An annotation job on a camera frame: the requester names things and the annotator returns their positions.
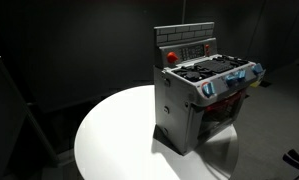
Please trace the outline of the round white table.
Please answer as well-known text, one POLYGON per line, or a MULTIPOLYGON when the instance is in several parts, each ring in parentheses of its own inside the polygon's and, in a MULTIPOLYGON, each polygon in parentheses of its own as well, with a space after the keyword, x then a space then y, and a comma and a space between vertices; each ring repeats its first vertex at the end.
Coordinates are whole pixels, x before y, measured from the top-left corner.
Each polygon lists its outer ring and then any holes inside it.
POLYGON ((74 142, 84 180, 228 180, 238 154, 232 126, 189 154, 178 154, 155 127, 151 85, 101 101, 83 119, 74 142))

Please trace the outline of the grey toy cooker stove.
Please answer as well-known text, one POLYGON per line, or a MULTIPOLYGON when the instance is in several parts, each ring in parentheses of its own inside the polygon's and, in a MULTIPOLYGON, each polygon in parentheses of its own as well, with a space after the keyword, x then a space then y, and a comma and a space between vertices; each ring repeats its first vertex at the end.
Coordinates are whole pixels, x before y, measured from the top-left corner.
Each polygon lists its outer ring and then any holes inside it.
POLYGON ((154 29, 156 125, 186 155, 237 119, 261 64, 222 55, 213 22, 154 29))

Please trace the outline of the black object bottom right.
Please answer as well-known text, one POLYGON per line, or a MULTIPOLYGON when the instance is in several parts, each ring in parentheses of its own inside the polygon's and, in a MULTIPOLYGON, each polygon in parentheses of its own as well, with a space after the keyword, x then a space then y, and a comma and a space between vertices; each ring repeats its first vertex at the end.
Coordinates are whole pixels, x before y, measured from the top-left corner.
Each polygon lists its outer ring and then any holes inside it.
POLYGON ((295 149, 289 150, 283 155, 282 159, 293 168, 299 170, 299 153, 295 149))

